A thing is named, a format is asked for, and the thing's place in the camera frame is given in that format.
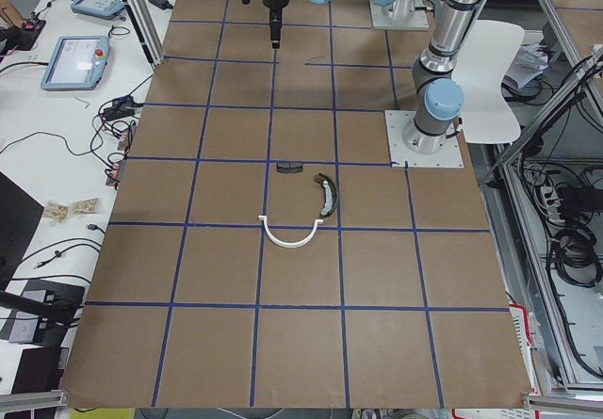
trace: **white cable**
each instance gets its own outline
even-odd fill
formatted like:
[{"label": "white cable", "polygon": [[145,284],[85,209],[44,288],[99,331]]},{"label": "white cable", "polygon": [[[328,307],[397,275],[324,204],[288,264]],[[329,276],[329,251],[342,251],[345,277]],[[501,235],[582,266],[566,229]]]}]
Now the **white cable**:
[{"label": "white cable", "polygon": [[[216,410],[225,412],[226,414],[230,414],[231,416],[237,417],[238,419],[250,419],[249,417],[241,416],[240,414],[236,414],[235,412],[230,411],[230,410],[226,410],[224,408],[216,408]],[[280,413],[282,413],[284,410],[285,410],[284,408],[281,408],[280,410],[276,411],[274,414],[272,414],[272,415],[270,415],[268,417],[265,417],[264,419],[273,419],[274,417],[276,417]]]}]

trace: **white handle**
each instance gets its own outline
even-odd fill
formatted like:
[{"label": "white handle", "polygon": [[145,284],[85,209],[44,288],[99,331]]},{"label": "white handle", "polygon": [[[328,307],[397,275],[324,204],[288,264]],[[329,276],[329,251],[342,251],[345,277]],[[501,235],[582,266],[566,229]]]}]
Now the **white handle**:
[{"label": "white handle", "polygon": [[324,220],[317,218],[314,220],[314,227],[312,228],[312,232],[309,235],[307,235],[305,238],[303,238],[299,242],[284,242],[283,240],[276,238],[274,236],[274,234],[270,231],[270,229],[268,227],[268,217],[267,216],[260,215],[257,219],[259,219],[260,221],[262,221],[262,223],[264,223],[264,230],[266,231],[266,235],[268,236],[268,238],[270,240],[272,240],[272,242],[274,242],[276,245],[278,245],[279,247],[283,247],[283,248],[302,247],[303,245],[308,243],[310,240],[312,240],[312,237],[314,237],[314,234],[317,233],[318,225],[322,224],[324,222]]}]

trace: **cable plug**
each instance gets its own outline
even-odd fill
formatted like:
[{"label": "cable plug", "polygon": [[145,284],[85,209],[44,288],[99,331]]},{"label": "cable plug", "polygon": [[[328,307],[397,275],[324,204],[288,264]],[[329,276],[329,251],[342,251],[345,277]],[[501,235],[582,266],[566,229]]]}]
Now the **cable plug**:
[{"label": "cable plug", "polygon": [[149,3],[159,9],[173,9],[173,5],[168,0],[149,0]]}]

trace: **white mounting plate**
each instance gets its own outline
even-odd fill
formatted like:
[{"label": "white mounting plate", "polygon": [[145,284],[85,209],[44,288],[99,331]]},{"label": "white mounting plate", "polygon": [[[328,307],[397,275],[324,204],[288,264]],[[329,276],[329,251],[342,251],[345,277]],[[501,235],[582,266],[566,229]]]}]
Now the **white mounting plate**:
[{"label": "white mounting plate", "polygon": [[[383,14],[383,9],[369,0],[370,16],[373,20],[373,28],[385,30],[410,30],[427,31],[430,29],[430,23],[427,20],[427,13],[423,10],[415,10],[411,16],[401,19],[390,19]],[[415,0],[415,7],[424,7],[423,0]]]},{"label": "white mounting plate", "polygon": [[[447,139],[444,146],[432,155],[422,155],[411,151],[402,141],[402,130],[406,122],[415,117],[415,111],[385,111],[387,139],[389,140],[389,158],[395,168],[462,168],[463,158],[456,137]],[[451,124],[448,133],[454,132]]]}]

